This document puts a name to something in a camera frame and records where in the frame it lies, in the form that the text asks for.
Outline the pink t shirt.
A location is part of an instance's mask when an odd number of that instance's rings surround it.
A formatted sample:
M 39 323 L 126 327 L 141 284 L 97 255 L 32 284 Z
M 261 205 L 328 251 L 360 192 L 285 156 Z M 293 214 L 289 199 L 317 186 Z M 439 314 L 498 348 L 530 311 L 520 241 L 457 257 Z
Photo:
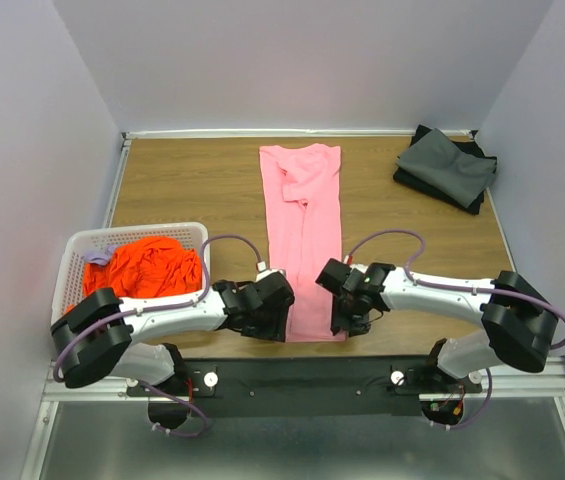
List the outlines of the pink t shirt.
M 345 333 L 331 331 L 333 297 L 316 283 L 328 260 L 342 258 L 341 148 L 262 146 L 259 159 L 269 262 L 286 272 L 295 295 L 286 340 L 343 341 Z

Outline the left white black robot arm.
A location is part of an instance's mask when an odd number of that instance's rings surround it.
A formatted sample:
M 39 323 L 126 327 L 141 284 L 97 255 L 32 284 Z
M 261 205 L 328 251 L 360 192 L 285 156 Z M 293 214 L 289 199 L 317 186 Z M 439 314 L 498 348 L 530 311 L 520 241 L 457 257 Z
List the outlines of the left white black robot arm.
M 217 281 L 204 289 L 170 297 L 137 299 L 101 288 L 66 311 L 51 326 L 57 351 L 53 378 L 69 389 L 107 376 L 150 383 L 163 395 L 184 380 L 170 352 L 134 360 L 138 345 L 195 331 L 230 330 L 244 337 L 283 342 L 295 295 L 285 275 L 265 270 L 254 281 Z

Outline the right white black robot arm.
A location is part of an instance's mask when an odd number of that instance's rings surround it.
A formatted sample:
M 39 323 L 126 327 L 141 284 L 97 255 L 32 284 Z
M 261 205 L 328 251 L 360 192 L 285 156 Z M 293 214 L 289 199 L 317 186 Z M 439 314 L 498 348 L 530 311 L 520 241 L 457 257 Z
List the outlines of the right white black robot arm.
M 392 264 L 348 265 L 329 260 L 316 279 L 333 297 L 331 329 L 350 336 L 371 329 L 371 311 L 418 311 L 477 326 L 437 341 L 427 358 L 403 370 L 401 394 L 477 391 L 474 372 L 506 365 L 526 373 L 544 370 L 558 317 L 526 280 L 503 271 L 496 279 L 463 280 L 410 273 Z

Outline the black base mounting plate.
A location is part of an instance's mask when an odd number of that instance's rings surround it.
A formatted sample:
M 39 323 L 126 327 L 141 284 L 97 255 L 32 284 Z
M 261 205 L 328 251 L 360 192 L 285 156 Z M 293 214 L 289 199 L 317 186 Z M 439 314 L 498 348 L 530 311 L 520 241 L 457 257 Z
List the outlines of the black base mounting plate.
M 469 378 L 454 379 L 433 367 L 422 355 L 303 357 L 252 359 L 196 359 L 178 363 L 178 373 L 159 384 L 153 395 L 144 384 L 150 420 L 166 427 L 183 424 L 189 409 L 174 402 L 175 396 L 193 403 L 211 419 L 238 417 L 308 417 L 340 415 L 418 416 L 425 410 L 423 396 L 443 402 L 442 418 L 453 410 L 448 396 L 467 393 Z M 228 373 L 228 386 L 219 386 L 218 375 Z M 248 392 L 242 382 L 279 379 L 289 375 L 291 388 L 257 388 Z M 301 387 L 300 380 L 319 376 L 344 386 Z

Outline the orange t shirt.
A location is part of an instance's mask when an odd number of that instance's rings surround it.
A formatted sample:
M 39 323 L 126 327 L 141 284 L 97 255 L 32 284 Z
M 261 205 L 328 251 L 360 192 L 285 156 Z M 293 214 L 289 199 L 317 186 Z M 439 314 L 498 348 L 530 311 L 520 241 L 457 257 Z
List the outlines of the orange t shirt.
M 168 297 L 199 291 L 203 280 L 195 250 L 185 249 L 175 238 L 144 237 L 118 246 L 106 266 L 86 263 L 83 295 L 110 287 L 118 297 Z

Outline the purple cloth in basket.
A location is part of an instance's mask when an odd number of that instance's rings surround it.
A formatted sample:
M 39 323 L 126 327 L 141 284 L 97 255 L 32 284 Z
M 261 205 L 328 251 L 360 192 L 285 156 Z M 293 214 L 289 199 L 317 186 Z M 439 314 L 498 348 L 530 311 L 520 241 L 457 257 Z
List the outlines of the purple cloth in basket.
M 90 250 L 82 258 L 87 264 L 106 266 L 112 260 L 117 248 L 117 245 L 108 245 L 103 250 Z

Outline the folded grey t shirt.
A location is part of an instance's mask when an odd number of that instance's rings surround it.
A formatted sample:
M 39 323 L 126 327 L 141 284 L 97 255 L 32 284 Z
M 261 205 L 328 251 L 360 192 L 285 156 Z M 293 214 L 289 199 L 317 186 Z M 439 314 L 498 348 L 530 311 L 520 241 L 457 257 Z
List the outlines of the folded grey t shirt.
M 462 151 L 439 129 L 426 133 L 397 160 L 399 168 L 469 207 L 495 179 L 497 160 Z

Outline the white plastic laundry basket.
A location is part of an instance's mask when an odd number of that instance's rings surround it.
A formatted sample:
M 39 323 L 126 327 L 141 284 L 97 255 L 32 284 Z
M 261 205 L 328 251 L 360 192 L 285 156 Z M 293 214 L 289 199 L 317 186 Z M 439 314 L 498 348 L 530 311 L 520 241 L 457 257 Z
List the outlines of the white plastic laundry basket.
M 200 253 L 209 233 L 202 223 L 180 222 L 94 229 L 74 234 L 68 240 L 60 262 L 51 305 L 51 323 L 57 321 L 69 306 L 77 305 L 84 298 L 87 253 L 104 252 L 110 245 L 122 246 L 155 236 L 175 238 L 185 249 Z

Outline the folded black t shirt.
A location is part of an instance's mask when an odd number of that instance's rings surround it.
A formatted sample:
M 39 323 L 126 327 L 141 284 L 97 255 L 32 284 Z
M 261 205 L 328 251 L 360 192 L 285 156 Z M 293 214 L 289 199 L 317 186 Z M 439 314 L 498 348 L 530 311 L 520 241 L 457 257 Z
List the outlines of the folded black t shirt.
M 471 215 L 480 213 L 497 159 L 474 141 L 453 141 L 438 129 L 417 127 L 396 162 L 393 180 Z

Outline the front aluminium frame rail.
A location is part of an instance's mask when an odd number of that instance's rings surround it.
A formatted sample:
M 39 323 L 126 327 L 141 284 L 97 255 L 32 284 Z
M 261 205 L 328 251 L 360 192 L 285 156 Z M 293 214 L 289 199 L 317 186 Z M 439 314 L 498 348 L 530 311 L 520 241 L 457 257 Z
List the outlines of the front aluminium frame rail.
M 540 398 L 540 397 L 565 397 L 565 357 L 549 358 L 548 363 L 543 372 L 539 374 L 529 374 L 517 371 L 508 366 L 491 367 L 491 376 L 493 384 L 492 398 Z M 137 381 L 123 379 L 118 377 L 107 377 L 95 384 L 82 387 L 79 389 L 68 389 L 63 384 L 59 384 L 51 378 L 51 371 L 44 387 L 42 398 L 43 401 L 114 401 L 130 399 L 132 396 L 143 396 L 147 393 L 145 390 L 137 390 Z M 471 384 L 465 387 L 468 398 L 478 398 L 486 395 L 488 387 L 488 379 L 485 370 L 477 372 L 480 374 L 481 384 Z M 214 386 L 217 392 L 219 386 L 228 386 L 228 373 L 217 374 L 218 384 Z M 326 377 L 319 376 L 319 380 L 309 381 L 300 380 L 301 387 L 314 386 L 344 386 L 344 380 L 337 384 L 335 380 L 326 380 Z M 273 377 L 265 377 L 264 380 L 253 380 L 242 382 L 243 387 L 248 392 L 257 393 L 257 388 L 275 387 L 291 388 L 291 380 L 289 375 L 273 379 Z M 468 393 L 469 387 L 477 387 L 477 393 Z

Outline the aluminium table edge rail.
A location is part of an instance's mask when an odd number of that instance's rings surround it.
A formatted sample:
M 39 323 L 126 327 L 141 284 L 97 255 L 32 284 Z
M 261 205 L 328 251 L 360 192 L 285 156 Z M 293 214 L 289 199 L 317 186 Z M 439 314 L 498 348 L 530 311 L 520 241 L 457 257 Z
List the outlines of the aluminium table edge rail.
M 317 138 L 317 137 L 411 137 L 415 128 L 390 129 L 311 129 L 311 128 L 194 128 L 174 130 L 127 131 L 121 134 L 122 144 L 115 175 L 105 209 L 102 227 L 112 225 L 115 208 L 134 140 L 226 139 L 226 138 Z

